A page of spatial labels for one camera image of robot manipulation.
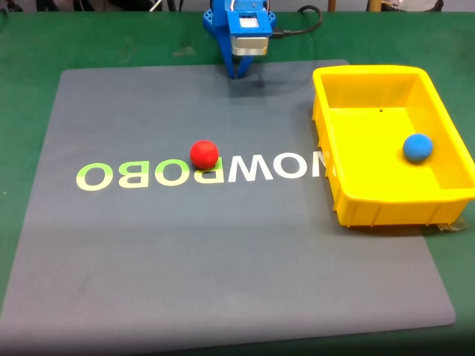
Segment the table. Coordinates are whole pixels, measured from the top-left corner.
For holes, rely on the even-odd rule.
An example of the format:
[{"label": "table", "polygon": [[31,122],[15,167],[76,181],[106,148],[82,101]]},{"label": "table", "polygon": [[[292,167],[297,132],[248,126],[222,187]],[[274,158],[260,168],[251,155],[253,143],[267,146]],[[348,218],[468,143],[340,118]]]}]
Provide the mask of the table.
[{"label": "table", "polygon": [[[0,302],[3,301],[43,137],[61,72],[71,68],[221,63],[200,13],[14,13],[0,33]],[[297,29],[315,20],[278,14]],[[475,14],[328,13],[312,35],[272,41],[259,61],[346,59],[352,64],[423,67],[468,150],[475,155]],[[457,314],[454,326],[191,350],[179,355],[314,355],[381,351],[400,355],[468,346],[475,323],[475,204],[470,228],[456,234],[424,228]]]}]

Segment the yellow tray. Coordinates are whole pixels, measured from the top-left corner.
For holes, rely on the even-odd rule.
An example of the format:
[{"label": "yellow tray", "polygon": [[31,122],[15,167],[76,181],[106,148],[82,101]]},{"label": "yellow tray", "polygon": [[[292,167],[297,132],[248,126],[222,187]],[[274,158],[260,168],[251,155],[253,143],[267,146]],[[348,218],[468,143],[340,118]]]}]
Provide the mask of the yellow tray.
[{"label": "yellow tray", "polygon": [[[342,225],[450,224],[475,198],[474,161],[422,69],[323,67],[313,81],[318,146]],[[433,141],[418,165],[402,152],[415,133]]]}]

